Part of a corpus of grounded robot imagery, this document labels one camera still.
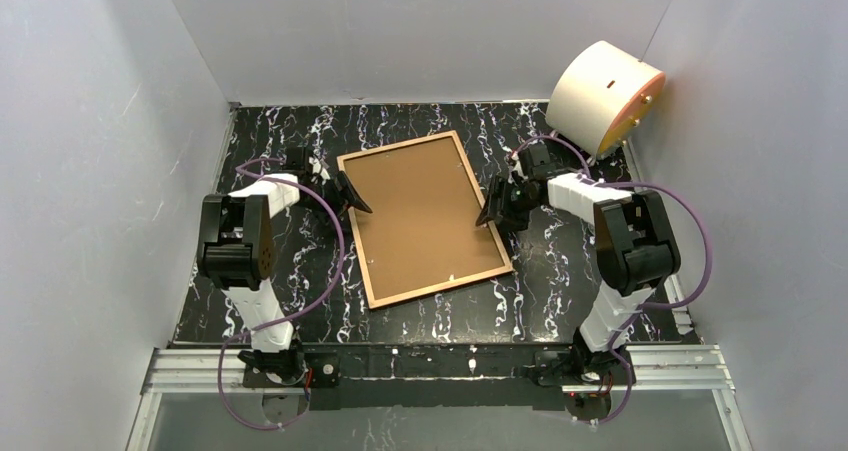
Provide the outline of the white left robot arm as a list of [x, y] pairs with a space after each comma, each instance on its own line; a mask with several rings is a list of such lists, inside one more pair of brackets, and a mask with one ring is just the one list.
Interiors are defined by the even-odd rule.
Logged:
[[346, 172], [333, 173], [311, 147], [293, 147], [282, 158], [255, 158], [237, 167], [254, 182], [202, 200], [196, 263], [198, 274], [223, 291], [250, 330], [252, 349], [290, 349], [295, 328], [272, 286], [272, 220], [295, 206], [328, 213], [345, 249], [341, 217], [353, 208], [371, 214]]

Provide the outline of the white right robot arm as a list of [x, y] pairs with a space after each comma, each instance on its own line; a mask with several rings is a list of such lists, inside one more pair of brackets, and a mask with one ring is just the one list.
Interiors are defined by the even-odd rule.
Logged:
[[539, 142], [518, 151], [511, 165], [509, 174], [490, 180], [477, 225], [524, 231], [531, 212], [543, 206], [587, 223], [601, 283], [573, 342], [587, 353], [620, 348], [629, 320], [681, 265], [662, 196], [607, 187], [569, 171]]

